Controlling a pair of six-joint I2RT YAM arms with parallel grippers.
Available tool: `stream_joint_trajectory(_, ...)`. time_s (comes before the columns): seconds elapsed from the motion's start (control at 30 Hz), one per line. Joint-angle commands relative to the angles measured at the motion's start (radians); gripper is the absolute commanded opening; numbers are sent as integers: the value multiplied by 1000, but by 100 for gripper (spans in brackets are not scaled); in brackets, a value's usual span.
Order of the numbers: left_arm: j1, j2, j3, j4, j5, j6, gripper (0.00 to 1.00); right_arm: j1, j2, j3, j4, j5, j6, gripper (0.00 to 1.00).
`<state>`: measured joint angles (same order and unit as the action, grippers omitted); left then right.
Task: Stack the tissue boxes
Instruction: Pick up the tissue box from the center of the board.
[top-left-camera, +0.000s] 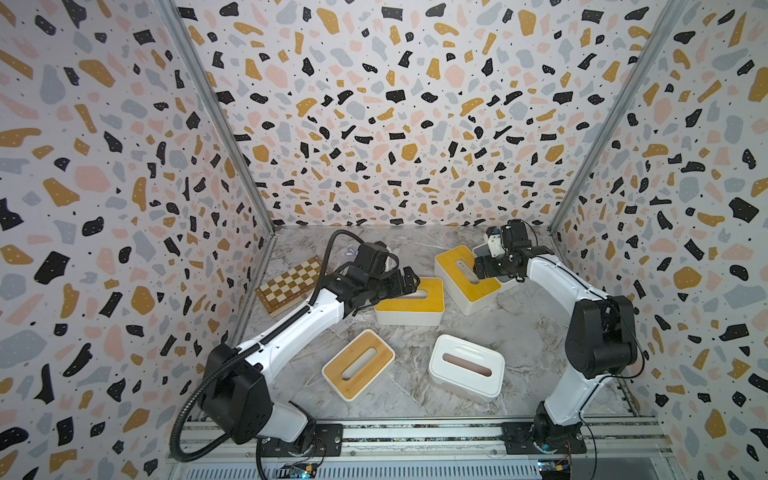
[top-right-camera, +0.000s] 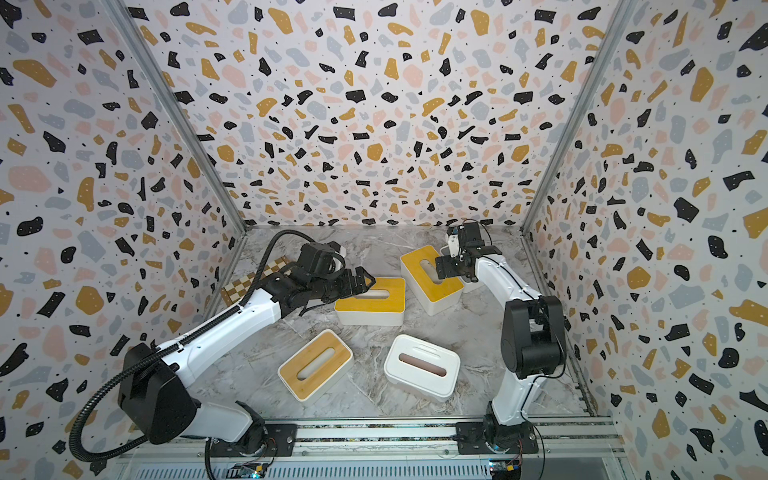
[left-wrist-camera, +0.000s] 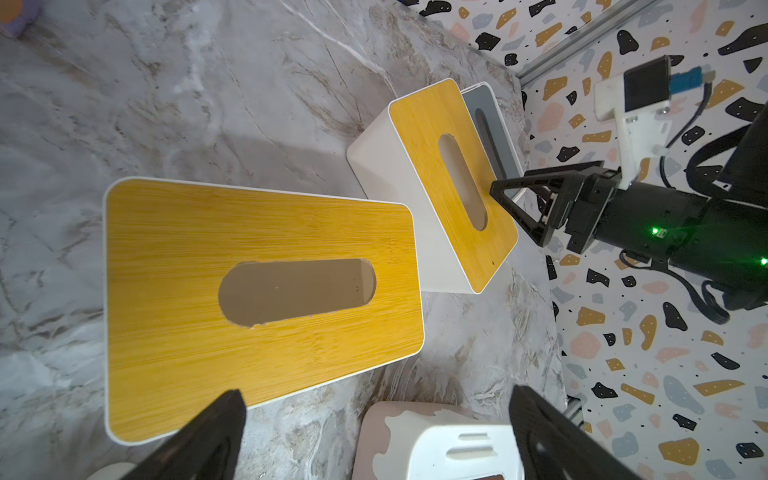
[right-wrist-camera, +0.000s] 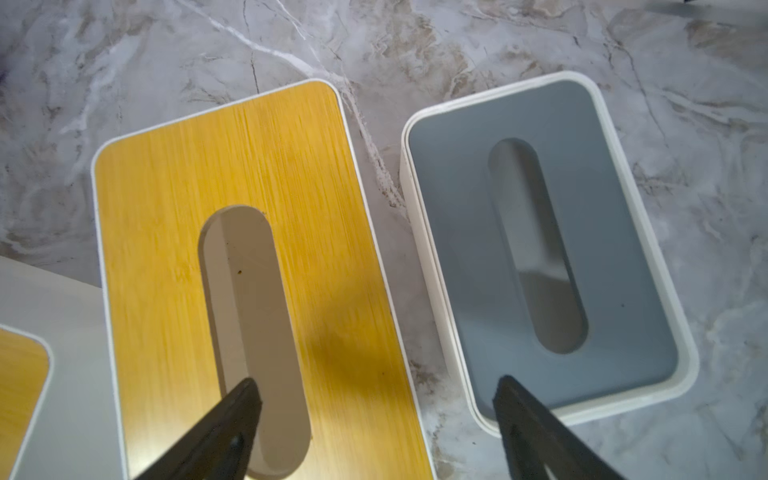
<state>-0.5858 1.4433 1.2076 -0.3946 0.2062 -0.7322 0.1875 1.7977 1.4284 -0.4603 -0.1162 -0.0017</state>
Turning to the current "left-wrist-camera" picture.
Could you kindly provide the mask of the grey lid tissue box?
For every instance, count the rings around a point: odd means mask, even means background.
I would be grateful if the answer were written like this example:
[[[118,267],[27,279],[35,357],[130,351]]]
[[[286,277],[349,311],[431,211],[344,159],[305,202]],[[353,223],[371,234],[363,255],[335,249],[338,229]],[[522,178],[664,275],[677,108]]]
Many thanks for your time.
[[[520,157],[491,86],[487,82],[480,82],[462,89],[461,94],[495,179],[521,177],[524,170]]]

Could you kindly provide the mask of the white pink tissue box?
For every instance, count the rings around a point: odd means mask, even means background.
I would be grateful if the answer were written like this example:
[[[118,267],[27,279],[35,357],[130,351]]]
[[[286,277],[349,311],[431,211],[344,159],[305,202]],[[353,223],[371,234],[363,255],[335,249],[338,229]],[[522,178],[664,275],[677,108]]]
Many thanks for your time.
[[[512,426],[445,404],[382,401],[364,415],[354,479],[523,479]]]

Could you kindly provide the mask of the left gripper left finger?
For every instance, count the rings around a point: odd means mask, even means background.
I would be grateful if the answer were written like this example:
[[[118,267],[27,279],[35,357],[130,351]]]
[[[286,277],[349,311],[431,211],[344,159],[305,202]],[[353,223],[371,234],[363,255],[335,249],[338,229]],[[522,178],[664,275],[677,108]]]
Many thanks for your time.
[[[241,392],[224,392],[124,477],[232,479],[246,415]]]

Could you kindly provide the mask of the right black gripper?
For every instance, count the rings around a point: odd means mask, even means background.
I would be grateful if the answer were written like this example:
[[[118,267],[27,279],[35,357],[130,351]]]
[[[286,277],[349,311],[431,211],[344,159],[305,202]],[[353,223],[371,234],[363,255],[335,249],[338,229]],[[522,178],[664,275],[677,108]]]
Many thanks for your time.
[[[601,216],[621,180],[622,169],[605,168],[603,160],[563,164],[529,170],[523,179],[495,180],[490,196],[538,246],[547,246],[553,233],[564,227],[570,236],[566,248],[583,253],[594,242]],[[544,199],[546,212],[535,220],[506,195],[513,189],[530,190]]]

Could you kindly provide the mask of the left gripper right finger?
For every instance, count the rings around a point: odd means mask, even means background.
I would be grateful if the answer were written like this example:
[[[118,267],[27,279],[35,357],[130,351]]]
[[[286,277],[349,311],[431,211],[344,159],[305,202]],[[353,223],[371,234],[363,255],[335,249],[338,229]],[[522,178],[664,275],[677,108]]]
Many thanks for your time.
[[[532,388],[513,387],[509,414],[526,479],[639,479]]]

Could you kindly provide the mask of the yellow lid tissue box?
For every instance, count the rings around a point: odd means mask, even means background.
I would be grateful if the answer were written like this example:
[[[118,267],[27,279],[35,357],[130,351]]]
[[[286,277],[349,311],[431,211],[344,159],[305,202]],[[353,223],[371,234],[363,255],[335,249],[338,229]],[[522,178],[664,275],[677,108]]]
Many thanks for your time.
[[[169,435],[215,397],[255,407],[418,353],[403,204],[129,177],[104,197],[105,427]]]
[[[346,157],[368,199],[410,210],[423,290],[485,290],[518,228],[490,195],[496,176],[453,79],[391,101]]]

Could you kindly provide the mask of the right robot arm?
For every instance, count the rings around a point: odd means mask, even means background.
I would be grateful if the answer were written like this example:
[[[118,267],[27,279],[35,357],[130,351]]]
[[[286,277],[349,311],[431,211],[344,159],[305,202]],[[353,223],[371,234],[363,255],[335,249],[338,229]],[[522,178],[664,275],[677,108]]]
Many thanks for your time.
[[[767,108],[745,99],[747,125],[695,152],[685,170],[689,191],[636,182],[601,161],[533,170],[496,180],[490,195],[538,245],[563,228],[567,248],[595,240],[620,248],[622,265],[703,277],[683,285],[697,309],[725,324],[737,310],[767,303]]]

